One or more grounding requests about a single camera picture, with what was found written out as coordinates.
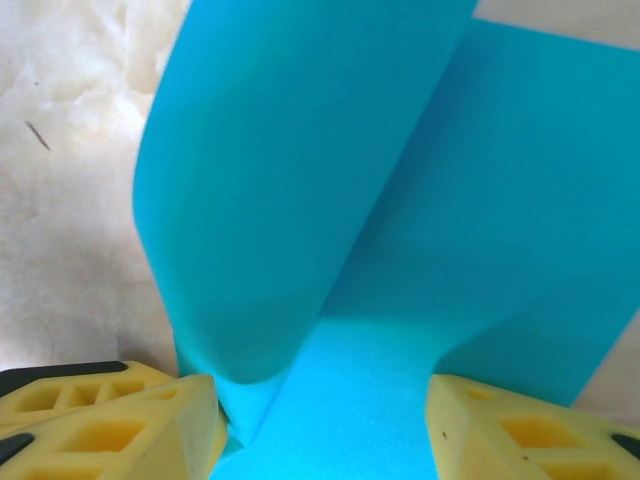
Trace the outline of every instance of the white marble surface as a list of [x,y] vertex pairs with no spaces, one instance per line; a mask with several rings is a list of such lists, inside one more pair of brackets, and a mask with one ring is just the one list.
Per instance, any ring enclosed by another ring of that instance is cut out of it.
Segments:
[[[0,2],[0,369],[125,357],[175,370],[130,198],[188,4]],[[640,0],[484,0],[476,15],[640,48]],[[579,406],[640,426],[639,361],[637,321]]]

